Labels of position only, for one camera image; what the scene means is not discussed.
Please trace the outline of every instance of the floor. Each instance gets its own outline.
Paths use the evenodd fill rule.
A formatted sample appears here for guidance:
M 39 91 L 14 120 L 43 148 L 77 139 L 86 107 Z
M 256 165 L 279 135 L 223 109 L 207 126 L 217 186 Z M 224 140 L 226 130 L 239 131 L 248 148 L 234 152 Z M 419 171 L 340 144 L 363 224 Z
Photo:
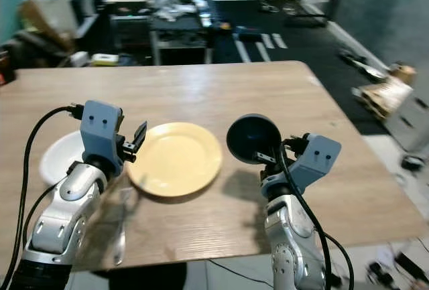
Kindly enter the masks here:
M 269 4 L 281 9 L 293 5 L 294 1 L 272 0 Z M 323 27 L 296 27 L 286 24 L 286 14 L 261 13 L 259 1 L 216 1 L 218 15 L 233 25 L 244 25 L 261 33 L 281 35 L 287 48 L 267 48 L 271 61 L 297 60 L 306 63 L 321 85 L 329 92 L 343 112 L 362 135 L 386 134 L 386 130 L 351 95 L 351 88 L 371 84 L 371 80 L 355 68 L 345 64 L 339 57 L 341 43 Z M 243 42 L 252 62 L 263 58 L 255 43 Z M 217 35 L 214 40 L 214 63 L 242 62 L 229 34 Z
M 363 135 L 363 140 L 372 148 L 387 170 L 394 176 L 397 184 L 404 190 L 426 220 L 429 220 L 429 169 L 425 169 L 416 177 L 400 167 L 403 154 L 401 147 L 389 135 Z M 422 238 L 429 247 L 429 236 Z M 395 283 L 401 290 L 409 289 L 410 281 L 393 266 L 392 251 L 402 251 L 417 265 L 429 271 L 429 252 L 418 240 L 404 240 L 393 244 L 375 244 L 348 248 L 355 270 L 356 289 L 372 289 L 367 283 L 366 266 L 373 261 L 382 261 L 391 273 Z M 331 251 L 333 272 L 347 278 L 347 266 L 338 250 Z M 272 271 L 269 255 L 217 259 L 215 261 L 231 270 L 248 277 L 266 281 L 272 285 Z M 108 289 L 107 281 L 90 273 L 73 273 L 67 289 Z M 216 266 L 210 261 L 188 263 L 188 276 L 185 290 L 225 290 L 225 289 L 269 289 L 262 283 L 247 280 Z

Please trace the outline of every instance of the workbench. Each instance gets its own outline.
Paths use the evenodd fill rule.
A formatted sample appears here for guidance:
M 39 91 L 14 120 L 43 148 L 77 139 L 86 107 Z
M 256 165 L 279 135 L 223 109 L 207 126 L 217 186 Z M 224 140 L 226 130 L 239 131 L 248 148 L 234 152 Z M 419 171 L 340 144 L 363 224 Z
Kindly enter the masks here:
M 342 144 L 331 172 L 308 187 L 304 197 L 324 229 L 344 246 L 425 231 L 417 209 L 301 62 L 20 70 L 15 82 L 0 88 L 0 271 L 10 260 L 31 129 L 49 110 L 88 99 L 120 106 L 125 115 L 120 133 L 126 137 L 144 120 L 149 129 L 184 121 L 207 128 L 223 149 L 221 170 L 204 190 L 178 200 L 133 194 L 121 267 L 269 252 L 263 227 L 267 202 L 259 191 L 263 166 L 237 161 L 225 142 L 230 125 L 247 113 L 269 117 L 282 137 L 310 132 Z M 27 210 L 45 189 L 38 175 L 43 152 L 79 126 L 64 113 L 41 128 L 30 159 Z M 103 194 L 75 270 L 113 267 L 118 189 L 124 184 L 126 175 Z

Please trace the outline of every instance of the white floor tape line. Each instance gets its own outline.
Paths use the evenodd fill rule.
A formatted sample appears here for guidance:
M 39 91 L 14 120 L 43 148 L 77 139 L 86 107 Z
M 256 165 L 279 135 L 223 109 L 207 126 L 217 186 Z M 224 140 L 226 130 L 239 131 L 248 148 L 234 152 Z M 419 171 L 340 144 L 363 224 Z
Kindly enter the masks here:
M 234 37 L 235 46 L 237 47 L 237 50 L 240 54 L 242 61 L 243 62 L 251 62 L 243 42 L 238 40 L 238 35 L 234 33 L 233 37 Z
M 273 33 L 273 39 L 281 49 L 288 49 L 288 46 L 284 43 L 282 36 L 280 34 Z
M 262 44 L 262 42 L 256 42 L 256 47 L 259 50 L 259 53 L 261 54 L 263 61 L 265 62 L 271 61 L 271 59 L 268 56 L 267 50 L 265 49 L 265 46 Z
M 269 34 L 262 33 L 261 36 L 262 36 L 263 44 L 265 44 L 265 46 L 268 49 L 274 49 L 274 45 L 273 45 L 273 42 L 271 41 L 271 37 L 269 36 Z

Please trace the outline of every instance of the black cable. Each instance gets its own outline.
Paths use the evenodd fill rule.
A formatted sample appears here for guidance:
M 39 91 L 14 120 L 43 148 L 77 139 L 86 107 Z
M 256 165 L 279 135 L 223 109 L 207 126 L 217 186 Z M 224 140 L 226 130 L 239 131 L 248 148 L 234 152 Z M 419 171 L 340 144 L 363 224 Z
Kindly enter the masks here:
M 346 260 L 347 266 L 349 268 L 349 290 L 353 290 L 355 288 L 355 272 L 353 271 L 353 265 L 351 264 L 351 260 L 349 255 L 347 254 L 347 251 L 345 250 L 345 248 L 343 248 L 343 246 L 340 244 L 340 242 L 338 242 L 337 240 L 335 240 L 331 235 L 329 235 L 328 233 L 324 233 L 325 237 L 327 237 L 332 243 L 334 243 L 336 245 L 337 248 L 340 249 L 341 253 L 344 256 L 344 259 Z
M 248 276 L 242 275 L 241 273 L 238 273 L 238 272 L 236 272 L 236 271 L 234 271 L 234 270 L 231 270 L 230 268 L 228 268 L 228 267 L 226 267 L 226 266 L 224 266 L 224 265 L 220 265 L 219 263 L 214 262 L 213 260 L 210 260 L 210 259 L 209 259 L 208 261 L 210 261 L 212 264 L 217 265 L 218 267 L 220 267 L 220 268 L 222 268 L 222 269 L 225 269 L 225 270 L 227 270 L 227 271 L 229 271 L 229 272 L 231 272 L 231 273 L 234 273 L 235 275 L 238 275 L 238 276 L 240 276 L 240 277 L 242 277 L 242 278 L 245 278 L 245 279 L 247 279 L 247 280 L 250 280 L 250 281 L 254 281 L 254 282 L 258 282 L 258 283 L 263 283 L 264 285 L 267 285 L 268 287 L 270 287 L 270 288 L 272 288 L 272 289 L 273 289 L 273 286 L 272 286 L 272 285 L 270 285 L 267 281 L 259 280 L 259 279 L 253 279 L 253 278 L 251 278 L 251 277 L 248 277 Z
M 55 108 L 54 110 L 48 112 L 46 115 L 44 115 L 38 123 L 34 126 L 31 134 L 28 137 L 27 145 L 25 145 L 25 151 L 24 151 L 24 160 L 23 160 L 23 173 L 22 173 L 22 187 L 21 187 L 21 197 L 19 200 L 19 209 L 18 209 L 18 221 L 17 221 L 17 227 L 16 227 L 16 233 L 15 233 L 15 242 L 13 244 L 13 251 L 12 251 L 12 258 L 11 262 L 9 264 L 9 268 L 6 272 L 6 276 L 4 278 L 4 281 L 0 287 L 0 290 L 6 290 L 7 286 L 12 279 L 13 271 L 15 270 L 15 265 L 18 260 L 19 255 L 19 244 L 21 242 L 21 234 L 22 234 L 22 228 L 23 228 L 23 219 L 24 219 L 24 210 L 25 210 L 25 197 L 27 196 L 27 187 L 28 187 L 28 163 L 29 163 L 29 153 L 32 148 L 32 143 L 34 141 L 34 138 L 36 137 L 36 134 L 40 127 L 43 125 L 45 121 L 47 121 L 50 117 L 55 115 L 56 113 L 59 113 L 61 111 L 71 111 L 73 107 L 64 106 Z
M 330 265 L 330 255 L 329 255 L 329 248 L 328 248 L 328 242 L 326 241 L 325 233 L 322 229 L 322 226 L 320 225 L 319 221 L 317 220 L 317 217 L 314 215 L 311 208 L 308 206 L 305 199 L 302 197 L 300 191 L 298 191 L 298 187 L 295 184 L 294 179 L 290 175 L 289 168 L 286 165 L 286 159 L 288 156 L 286 155 L 286 150 L 284 148 L 284 143 L 280 144 L 279 148 L 279 159 L 280 159 L 280 167 L 282 168 L 284 175 L 289 183 L 289 186 L 291 187 L 292 193 L 296 196 L 299 203 L 301 204 L 304 211 L 307 213 L 308 217 L 313 222 L 317 232 L 319 233 L 320 243 L 322 244 L 322 250 L 323 250 L 323 256 L 325 261 L 325 289 L 330 290 L 331 288 L 331 281 L 330 281 L 330 275 L 332 273 L 331 265 Z
M 47 196 L 54 188 L 56 188 L 56 186 L 64 179 L 66 178 L 65 176 L 58 182 L 55 183 L 54 185 L 48 187 L 41 196 L 39 196 L 39 198 L 34 202 L 32 208 L 30 209 L 30 211 L 27 214 L 27 218 L 25 219 L 25 223 L 24 223 L 24 227 L 22 230 L 22 249 L 25 248 L 25 245 L 27 244 L 27 232 L 28 232 L 28 226 L 30 223 L 30 220 L 32 219 L 32 216 L 34 214 L 34 211 L 36 211 L 36 208 L 39 206 L 40 202 L 44 199 L 45 196 Z
M 429 248 L 423 243 L 422 239 L 421 238 L 417 238 L 417 240 L 424 247 L 424 249 L 426 250 L 426 252 L 429 253 Z

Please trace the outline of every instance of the yellow plate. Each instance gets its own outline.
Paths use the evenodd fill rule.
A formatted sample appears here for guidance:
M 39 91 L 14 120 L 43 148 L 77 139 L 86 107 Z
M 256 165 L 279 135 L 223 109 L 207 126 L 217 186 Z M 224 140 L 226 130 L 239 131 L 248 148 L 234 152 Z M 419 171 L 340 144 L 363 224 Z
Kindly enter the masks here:
M 191 123 L 168 123 L 150 129 L 128 163 L 131 181 L 156 196 L 183 196 L 208 185 L 222 162 L 216 137 Z

